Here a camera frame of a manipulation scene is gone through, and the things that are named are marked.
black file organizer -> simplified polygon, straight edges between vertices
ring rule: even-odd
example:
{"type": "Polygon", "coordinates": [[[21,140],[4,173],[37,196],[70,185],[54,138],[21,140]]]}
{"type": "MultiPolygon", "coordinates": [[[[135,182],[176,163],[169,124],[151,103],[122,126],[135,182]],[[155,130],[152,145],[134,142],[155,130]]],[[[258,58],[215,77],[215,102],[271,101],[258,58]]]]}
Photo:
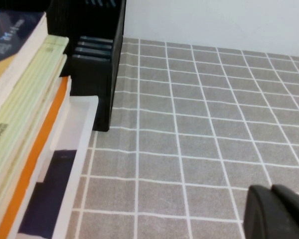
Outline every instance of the black file organizer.
{"type": "Polygon", "coordinates": [[[62,75],[71,75],[72,96],[99,97],[93,130],[110,128],[125,7],[126,0],[0,0],[0,9],[45,11],[49,34],[69,37],[62,75]]]}

black object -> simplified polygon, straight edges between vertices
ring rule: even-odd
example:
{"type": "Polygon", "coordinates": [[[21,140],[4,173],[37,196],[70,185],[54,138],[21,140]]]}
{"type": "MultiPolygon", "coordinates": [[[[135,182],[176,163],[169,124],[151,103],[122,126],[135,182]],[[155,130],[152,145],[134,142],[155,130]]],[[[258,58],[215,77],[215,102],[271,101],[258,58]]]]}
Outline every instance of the black object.
{"type": "Polygon", "coordinates": [[[299,195],[283,185],[249,187],[246,239],[299,239],[299,195]]]}
{"type": "Polygon", "coordinates": [[[99,97],[93,130],[108,131],[118,72],[126,0],[0,0],[0,9],[45,11],[49,34],[67,36],[73,96],[99,97]]]}
{"type": "Polygon", "coordinates": [[[36,183],[19,233],[51,239],[76,150],[55,151],[43,183],[36,183]]]}

light green book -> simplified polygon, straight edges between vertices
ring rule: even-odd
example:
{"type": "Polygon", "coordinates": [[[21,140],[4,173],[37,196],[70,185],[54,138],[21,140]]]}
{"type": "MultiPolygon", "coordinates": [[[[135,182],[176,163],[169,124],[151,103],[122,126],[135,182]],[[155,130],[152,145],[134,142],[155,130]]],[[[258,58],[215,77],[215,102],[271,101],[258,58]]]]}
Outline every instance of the light green book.
{"type": "Polygon", "coordinates": [[[32,121],[30,128],[23,140],[23,143],[14,157],[11,166],[7,171],[7,175],[4,178],[0,187],[0,224],[9,206],[9,203],[13,197],[14,191],[20,179],[22,170],[25,166],[26,160],[30,154],[32,146],[37,138],[39,131],[41,130],[42,124],[45,120],[46,114],[50,108],[51,102],[53,101],[56,92],[62,81],[59,75],[66,61],[66,55],[63,55],[59,62],[55,74],[52,76],[52,83],[50,84],[43,101],[38,107],[38,111],[35,114],[34,120],[32,121]]]}
{"type": "Polygon", "coordinates": [[[0,109],[0,188],[53,82],[67,43],[66,37],[47,36],[0,109]]]}

blue book cover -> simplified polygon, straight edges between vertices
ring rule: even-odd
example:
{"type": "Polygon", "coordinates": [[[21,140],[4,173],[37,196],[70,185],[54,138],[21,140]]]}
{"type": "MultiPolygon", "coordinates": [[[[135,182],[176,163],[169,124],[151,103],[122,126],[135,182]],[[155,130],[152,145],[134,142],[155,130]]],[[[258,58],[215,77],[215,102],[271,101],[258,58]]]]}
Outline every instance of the blue book cover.
{"type": "Polygon", "coordinates": [[[0,76],[44,16],[44,12],[0,10],[0,76]]]}

white wall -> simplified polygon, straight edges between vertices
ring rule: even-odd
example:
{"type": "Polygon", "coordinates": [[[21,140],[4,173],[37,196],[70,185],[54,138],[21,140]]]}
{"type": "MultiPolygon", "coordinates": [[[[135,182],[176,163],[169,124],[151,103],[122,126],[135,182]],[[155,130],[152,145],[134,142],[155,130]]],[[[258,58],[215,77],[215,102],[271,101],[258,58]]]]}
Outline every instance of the white wall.
{"type": "Polygon", "coordinates": [[[299,56],[299,0],[127,0],[124,36],[299,56]]]}

